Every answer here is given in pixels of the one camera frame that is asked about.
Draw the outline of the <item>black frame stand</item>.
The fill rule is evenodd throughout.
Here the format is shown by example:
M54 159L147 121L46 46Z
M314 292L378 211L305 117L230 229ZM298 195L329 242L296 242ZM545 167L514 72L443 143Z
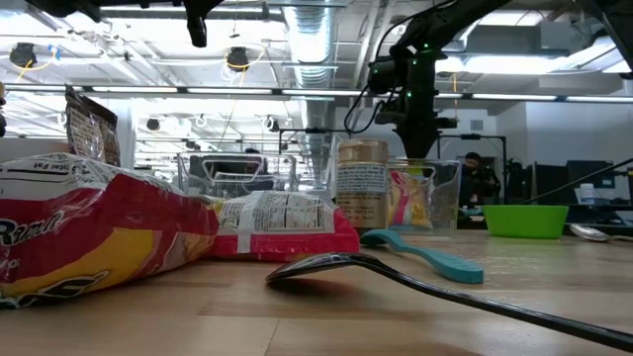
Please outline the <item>black frame stand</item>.
M483 135L483 134L476 134L476 133L441 134L436 141L436 153L437 153L438 159L441 158L442 152L444 150L444 146L441 144L441 140L443 138L455 138L455 139L460 139L460 140L471 140L471 141L486 140L493 147L497 147L497 146L492 143L492 139L496 139L501 142L501 149L499 150L501 152L501 160L500 160L501 180L498 179L501 183L500 192L493 198L484 198L483 201L479 203L479 205L489 205L491 203L491 200L494 200L494 202L497 205L505 204L507 201L507 198L503 198L500 194L503 193L507 188L508 173L506 171L506 164L507 164L506 138L501 135ZM489 165L486 165L486 166L491 167L492 170L495 171L494 164L492 161L490 162Z

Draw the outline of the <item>lime chili shrimp ramen packet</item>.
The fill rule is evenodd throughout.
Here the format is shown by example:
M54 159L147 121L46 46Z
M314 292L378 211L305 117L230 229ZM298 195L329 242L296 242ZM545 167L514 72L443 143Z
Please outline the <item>lime chili shrimp ramen packet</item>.
M389 168L389 228L432 228L429 205L433 174L432 169Z

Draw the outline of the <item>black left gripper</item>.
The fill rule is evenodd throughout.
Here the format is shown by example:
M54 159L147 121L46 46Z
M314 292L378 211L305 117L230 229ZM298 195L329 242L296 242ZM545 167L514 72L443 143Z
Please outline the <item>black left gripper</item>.
M183 0L187 16L187 29L192 45L205 47L207 45L207 15L223 0Z

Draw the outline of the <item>teal plastic spoon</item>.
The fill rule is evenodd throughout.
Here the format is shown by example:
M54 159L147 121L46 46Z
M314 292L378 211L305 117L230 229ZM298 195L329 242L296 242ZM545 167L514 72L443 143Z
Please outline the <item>teal plastic spoon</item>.
M367 246L389 245L399 253L409 253L421 257L444 278L464 284L483 284L484 269L459 256L438 250L416 247L406 243L401 236L390 229L371 229L360 236L360 243Z

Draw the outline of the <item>ceiling light strip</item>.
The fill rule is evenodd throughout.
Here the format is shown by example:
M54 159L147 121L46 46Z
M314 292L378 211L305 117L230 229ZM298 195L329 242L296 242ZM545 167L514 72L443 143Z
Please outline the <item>ceiling light strip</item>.
M262 87L174 87L174 86L80 86L72 85L77 92L96 96L130 95L140 97L219 97L228 99L271 97L308 98L355 98L360 90L352 89L288 89ZM544 95L544 94L500 94L500 93L459 93L437 92L438 100L508 101L508 102L557 102L579 104L622 104L633 105L633 96L585 96L585 95Z

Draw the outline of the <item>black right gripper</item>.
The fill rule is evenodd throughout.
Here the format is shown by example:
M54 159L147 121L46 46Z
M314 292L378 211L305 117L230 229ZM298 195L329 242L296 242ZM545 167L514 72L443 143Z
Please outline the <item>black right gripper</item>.
M444 58L441 50L427 48L412 53L405 48L389 55L396 63L397 82L386 94L389 98L381 105L375 123L378 125L420 124L433 130L455 129L455 118L439 117L434 111L435 64ZM407 158L425 158L439 137L439 131L399 131Z

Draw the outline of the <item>brown foil packet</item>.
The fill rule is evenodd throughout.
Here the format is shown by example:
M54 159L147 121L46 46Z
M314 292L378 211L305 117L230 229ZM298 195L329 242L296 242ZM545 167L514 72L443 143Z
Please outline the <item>brown foil packet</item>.
M65 86L64 97L70 153L120 167L118 117L70 85Z

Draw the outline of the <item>tan-lidded spice jar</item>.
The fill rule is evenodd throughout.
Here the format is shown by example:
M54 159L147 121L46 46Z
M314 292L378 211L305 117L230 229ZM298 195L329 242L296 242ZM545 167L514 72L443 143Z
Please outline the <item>tan-lidded spice jar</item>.
M388 145L374 138L343 141L336 153L335 204L359 235L387 226Z

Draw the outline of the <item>black monitors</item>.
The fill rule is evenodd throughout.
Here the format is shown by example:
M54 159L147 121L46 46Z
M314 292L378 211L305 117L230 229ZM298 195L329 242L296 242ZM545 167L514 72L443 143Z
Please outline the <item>black monitors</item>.
M534 162L525 168L518 161L508 161L508 201L522 202L560 188L572 181L580 179L594 171L604 169L613 164L612 161L601 160L568 160L565 165L547 165ZM614 189L614 175L593 177L586 183L593 188ZM557 193L533 202L537 205L569 206L578 205L580 184L567 187Z

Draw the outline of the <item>person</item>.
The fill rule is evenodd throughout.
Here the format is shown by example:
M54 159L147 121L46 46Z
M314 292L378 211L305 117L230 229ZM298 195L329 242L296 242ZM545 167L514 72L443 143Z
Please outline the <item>person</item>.
M476 206L484 198L495 197L500 188L495 172L482 163L482 156L474 151L468 152L461 169L459 205Z

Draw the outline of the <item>silver metal spoon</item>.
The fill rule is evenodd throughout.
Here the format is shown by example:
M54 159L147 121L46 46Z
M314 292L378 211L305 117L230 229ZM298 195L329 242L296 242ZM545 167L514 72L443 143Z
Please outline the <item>silver metal spoon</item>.
M610 242L615 240L622 240L627 242L633 242L632 236L625 235L609 235L605 232L602 232L593 227L572 223L570 225L570 231L585 240L593 241L593 242Z

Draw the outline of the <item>clear plastic bin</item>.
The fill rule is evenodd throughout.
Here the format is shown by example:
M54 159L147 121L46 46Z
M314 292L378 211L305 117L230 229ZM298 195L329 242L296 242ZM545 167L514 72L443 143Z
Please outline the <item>clear plastic bin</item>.
M429 160L429 159L391 159L388 164L388 190L389 168L424 168L432 169L432 188L430 190L430 219L432 228L426 229L399 229L419 234L451 234L457 225L459 212L459 196L461 185L462 165L456 160Z
M178 187L187 195L237 198L255 191L296 191L296 159L259 152L177 155Z

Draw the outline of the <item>black ceiling fixture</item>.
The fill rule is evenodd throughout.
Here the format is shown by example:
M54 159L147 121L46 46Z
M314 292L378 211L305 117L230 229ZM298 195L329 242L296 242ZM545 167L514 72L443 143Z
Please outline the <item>black ceiling fixture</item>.
M34 48L32 43L16 43L10 51L9 60L16 66L31 68L37 63Z
M226 56L226 66L233 72L244 72L249 66L247 50L243 46L234 46Z

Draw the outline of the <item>green plastic bowl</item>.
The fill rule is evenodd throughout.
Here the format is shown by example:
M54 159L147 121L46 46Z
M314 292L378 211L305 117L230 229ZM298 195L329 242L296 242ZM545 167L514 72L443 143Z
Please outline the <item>green plastic bowl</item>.
M567 206L492 205L484 206L487 229L492 236L558 239L564 230Z

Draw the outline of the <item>white column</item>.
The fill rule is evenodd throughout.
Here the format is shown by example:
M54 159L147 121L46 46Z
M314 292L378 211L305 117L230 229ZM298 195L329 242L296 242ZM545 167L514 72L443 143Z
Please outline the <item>white column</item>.
M133 108L133 101L98 99L98 102L118 117L117 139L120 150L120 163L123 168L133 169L136 162L136 128L138 123L138 118Z

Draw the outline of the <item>black spoon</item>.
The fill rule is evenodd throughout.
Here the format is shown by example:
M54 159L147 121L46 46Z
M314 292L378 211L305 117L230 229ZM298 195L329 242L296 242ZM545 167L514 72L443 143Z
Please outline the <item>black spoon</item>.
M423 294L535 324L607 347L633 353L633 334L541 311L496 302L453 290L440 288L414 279L364 253L323 253L287 263L266 277L266 282L308 275L320 271L358 266Z

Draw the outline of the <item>red ramen noodle packet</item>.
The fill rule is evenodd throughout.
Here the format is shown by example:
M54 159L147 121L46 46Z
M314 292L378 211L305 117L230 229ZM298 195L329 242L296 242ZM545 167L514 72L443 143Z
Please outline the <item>red ramen noodle packet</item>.
M209 258L290 262L360 248L358 232L344 211L316 196L255 191L208 201L219 221Z
M69 153L0 163L0 310L47 305L170 271L219 228L202 201Z

